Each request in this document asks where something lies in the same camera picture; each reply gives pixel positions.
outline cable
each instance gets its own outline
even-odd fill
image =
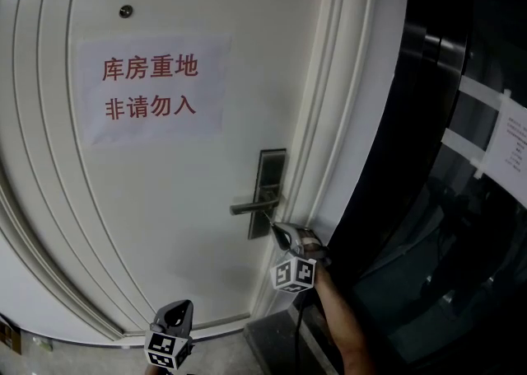
[[[300,375],[300,327],[302,324],[302,316],[304,315],[305,298],[307,298],[307,292],[303,293],[304,297],[301,299],[298,307],[298,319],[296,320],[295,329],[295,374]]]

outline white paper sign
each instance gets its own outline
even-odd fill
[[[527,207],[527,110],[502,97],[484,171]]]
[[[229,35],[85,41],[75,109],[85,145],[222,130]]]

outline paper sign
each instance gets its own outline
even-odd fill
[[[502,101],[484,169],[527,208],[527,110],[505,96]]]
[[[222,130],[228,35],[163,35],[78,45],[82,143],[131,143]]]

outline door frame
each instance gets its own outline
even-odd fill
[[[343,144],[357,94],[374,3],[375,0],[321,0],[301,110],[288,153],[282,190],[284,200],[277,209],[277,220],[309,225],[318,212]],[[20,5],[21,0],[0,0],[0,46],[4,47],[0,54],[0,74],[5,76],[2,80],[12,82],[11,86],[6,86],[6,90],[12,90],[8,92],[9,95],[15,95],[16,90],[13,38]],[[65,45],[60,48],[67,50],[68,36],[63,35],[63,41]],[[13,131],[25,142],[21,126]],[[24,154],[30,165],[28,152]],[[0,232],[42,285],[89,326],[109,340],[142,334],[142,331],[123,332],[54,263],[24,214],[3,163],[0,170]],[[207,324],[201,330],[198,329],[198,335],[195,336],[239,329],[248,320],[280,311],[290,304],[294,297],[273,290],[268,277],[268,271],[277,259],[271,238],[264,254],[257,285],[258,294],[251,303],[250,315]]]

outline white door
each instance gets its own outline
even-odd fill
[[[351,107],[370,2],[0,0],[7,179],[48,253],[118,327],[144,330],[181,299],[197,327],[254,315],[270,237],[248,240],[250,216],[229,206],[252,200],[259,152],[286,148],[279,216],[310,216]],[[77,46],[159,34],[231,36],[221,132],[85,145]]]

